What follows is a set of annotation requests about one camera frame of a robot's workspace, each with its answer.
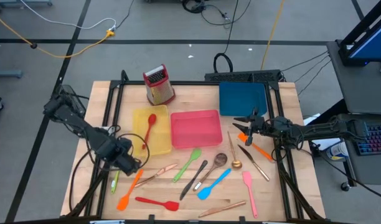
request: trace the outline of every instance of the keyboard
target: keyboard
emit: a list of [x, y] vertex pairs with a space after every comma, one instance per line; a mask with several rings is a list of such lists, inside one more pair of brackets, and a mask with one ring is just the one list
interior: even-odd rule
[[207, 73], [204, 76], [205, 81], [213, 82], [279, 82], [283, 79], [280, 70], [262, 70], [247, 72], [223, 72]]
[[367, 125], [369, 136], [364, 141], [357, 141], [357, 153], [361, 156], [381, 154], [381, 124]]

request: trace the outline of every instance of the red spoon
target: red spoon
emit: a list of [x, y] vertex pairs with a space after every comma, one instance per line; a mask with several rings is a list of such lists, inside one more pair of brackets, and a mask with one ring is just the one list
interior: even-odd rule
[[135, 200], [137, 200], [139, 202], [152, 203], [152, 204], [155, 204], [155, 205], [162, 205], [167, 210], [170, 210], [170, 211], [173, 211], [173, 212], [175, 212], [179, 208], [179, 203], [178, 202], [170, 202], [170, 201], [168, 201], [168, 202], [162, 203], [162, 202], [157, 202], [157, 201], [149, 200], [149, 199], [142, 198], [142, 197], [136, 197]]
[[[148, 131], [146, 132], [146, 136], [145, 136], [145, 142], [148, 143], [148, 139], [149, 139], [149, 132], [151, 131], [151, 128], [152, 126], [155, 124], [156, 122], [156, 115], [155, 114], [151, 114], [148, 118], [148, 123], [149, 123], [149, 128], [148, 128]], [[146, 145], [143, 144], [142, 145], [142, 149], [146, 149]]]

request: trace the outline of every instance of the blue spatula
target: blue spatula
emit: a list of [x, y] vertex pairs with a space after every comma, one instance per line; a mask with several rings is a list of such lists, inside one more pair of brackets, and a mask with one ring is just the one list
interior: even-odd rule
[[205, 187], [203, 190], [201, 190], [197, 196], [201, 199], [204, 200], [206, 199], [210, 193], [213, 187], [215, 187], [222, 179], [224, 179], [231, 171], [231, 168], [227, 169], [221, 176], [210, 186], [210, 187]]

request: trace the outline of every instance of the yellow cable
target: yellow cable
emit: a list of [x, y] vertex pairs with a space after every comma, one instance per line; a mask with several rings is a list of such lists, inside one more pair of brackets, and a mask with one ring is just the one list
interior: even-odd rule
[[283, 4], [285, 3], [285, 0], [282, 0], [282, 2], [280, 3], [280, 8], [279, 8], [279, 11], [276, 15], [276, 19], [275, 19], [275, 23], [273, 24], [273, 27], [272, 27], [272, 31], [271, 31], [271, 35], [270, 35], [270, 39], [268, 40], [268, 44], [266, 45], [266, 49], [265, 49], [265, 53], [264, 53], [264, 57], [263, 57], [263, 62], [261, 63], [261, 70], [264, 68], [264, 63], [265, 63], [265, 57], [268, 53], [268, 49], [270, 48], [270, 44], [271, 44], [271, 40], [272, 40], [272, 37], [273, 37], [273, 34], [275, 33], [275, 29], [276, 29], [276, 25], [278, 23], [278, 20], [279, 20], [279, 17], [280, 17], [280, 14], [282, 13], [282, 10], [283, 10]]
[[[28, 41], [26, 38], [22, 37], [20, 34], [18, 34], [14, 29], [12, 29], [9, 25], [7, 25], [1, 18], [0, 18], [0, 23], [2, 25], [4, 25], [4, 27], [7, 27], [12, 33], [14, 33], [15, 35], [17, 35], [20, 39], [22, 39], [24, 42], [28, 43], [30, 46], [33, 45], [32, 42]], [[74, 56], [77, 56], [77, 55], [80, 55], [81, 53], [83, 53], [84, 51], [86, 51], [87, 49], [91, 48], [91, 47], [94, 47], [100, 43], [102, 43], [103, 41], [105, 41], [107, 38], [109, 37], [112, 37], [114, 36], [115, 33], [111, 30], [107, 30], [106, 31], [106, 36], [104, 38], [102, 38], [101, 40], [99, 40], [98, 42], [94, 43], [94, 44], [91, 44], [89, 46], [86, 46], [83, 50], [75, 53], [75, 54], [72, 54], [72, 55], [68, 55], [68, 56], [59, 56], [59, 55], [54, 55], [40, 47], [37, 47], [37, 49], [39, 49], [41, 52], [47, 54], [47, 55], [50, 55], [50, 56], [53, 56], [55, 58], [71, 58], [71, 57], [74, 57]]]

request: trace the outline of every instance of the white cable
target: white cable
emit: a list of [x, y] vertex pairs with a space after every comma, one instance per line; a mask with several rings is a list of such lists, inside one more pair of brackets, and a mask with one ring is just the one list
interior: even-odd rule
[[39, 16], [41, 19], [47, 21], [47, 22], [51, 22], [51, 23], [54, 23], [54, 24], [62, 24], [62, 25], [67, 25], [67, 26], [74, 26], [74, 27], [77, 27], [77, 28], [80, 28], [80, 29], [92, 29], [94, 27], [96, 27], [97, 25], [99, 25], [101, 22], [103, 21], [107, 21], [107, 20], [111, 20], [113, 21], [115, 24], [109, 29], [109, 30], [115, 30], [116, 29], [116, 20], [115, 19], [112, 19], [112, 18], [105, 18], [105, 19], [102, 19], [101, 21], [97, 22], [95, 25], [91, 26], [91, 27], [80, 27], [76, 24], [69, 24], [69, 23], [65, 23], [65, 22], [57, 22], [57, 21], [51, 21], [43, 16], [41, 16], [40, 14], [38, 14], [35, 10], [33, 10], [32, 8], [30, 8], [30, 6], [28, 6], [23, 0], [21, 0], [21, 2], [25, 5], [25, 7], [27, 7], [28, 9], [30, 9], [30, 11], [34, 12], [34, 14], [36, 14], [37, 16]]

